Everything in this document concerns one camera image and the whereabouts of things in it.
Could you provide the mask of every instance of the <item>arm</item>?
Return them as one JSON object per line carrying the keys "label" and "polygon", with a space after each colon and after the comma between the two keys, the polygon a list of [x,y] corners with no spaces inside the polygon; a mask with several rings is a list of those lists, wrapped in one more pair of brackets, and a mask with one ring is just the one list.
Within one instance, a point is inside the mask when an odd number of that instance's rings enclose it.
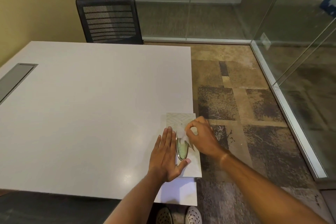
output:
{"label": "arm", "polygon": [[190,163],[190,159],[185,159],[176,166],[175,159],[176,134],[171,127],[165,128],[150,155],[147,175],[124,197],[105,224],[146,223],[162,184],[174,180]]}
{"label": "arm", "polygon": [[[196,127],[198,136],[190,128]],[[236,183],[263,223],[323,223],[319,215],[223,149],[209,122],[198,117],[185,128],[197,149],[212,157]]]}

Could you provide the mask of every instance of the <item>chair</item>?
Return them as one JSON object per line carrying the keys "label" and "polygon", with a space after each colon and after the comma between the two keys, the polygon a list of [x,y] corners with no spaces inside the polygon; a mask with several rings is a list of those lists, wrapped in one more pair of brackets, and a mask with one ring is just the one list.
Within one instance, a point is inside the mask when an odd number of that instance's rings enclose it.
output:
{"label": "chair", "polygon": [[135,0],[76,0],[87,43],[144,44]]}

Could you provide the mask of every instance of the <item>forearm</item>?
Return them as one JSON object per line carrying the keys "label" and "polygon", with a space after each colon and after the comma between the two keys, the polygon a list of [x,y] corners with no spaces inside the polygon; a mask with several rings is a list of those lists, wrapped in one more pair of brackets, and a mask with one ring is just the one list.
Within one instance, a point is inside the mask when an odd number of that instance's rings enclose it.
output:
{"label": "forearm", "polygon": [[149,171],[114,209],[105,224],[146,223],[162,184],[163,176],[160,171]]}
{"label": "forearm", "polygon": [[263,223],[326,223],[320,216],[231,154],[216,156]]}

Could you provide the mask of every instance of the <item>person's left hand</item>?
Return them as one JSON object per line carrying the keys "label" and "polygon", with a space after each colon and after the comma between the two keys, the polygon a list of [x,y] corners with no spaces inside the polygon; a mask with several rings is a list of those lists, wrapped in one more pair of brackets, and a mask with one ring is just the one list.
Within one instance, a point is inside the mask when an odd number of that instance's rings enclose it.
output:
{"label": "person's left hand", "polygon": [[170,182],[178,177],[183,169],[191,162],[184,159],[177,166],[176,160],[176,133],[171,127],[165,128],[162,136],[159,135],[149,159],[148,172],[159,172],[164,182]]}

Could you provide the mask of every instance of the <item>yellow wall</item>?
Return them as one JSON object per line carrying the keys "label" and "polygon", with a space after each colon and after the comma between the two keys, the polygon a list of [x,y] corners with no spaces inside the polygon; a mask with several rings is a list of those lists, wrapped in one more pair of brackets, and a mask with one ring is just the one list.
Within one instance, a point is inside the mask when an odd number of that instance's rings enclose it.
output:
{"label": "yellow wall", "polygon": [[0,66],[32,40],[85,42],[75,0],[0,0]]}

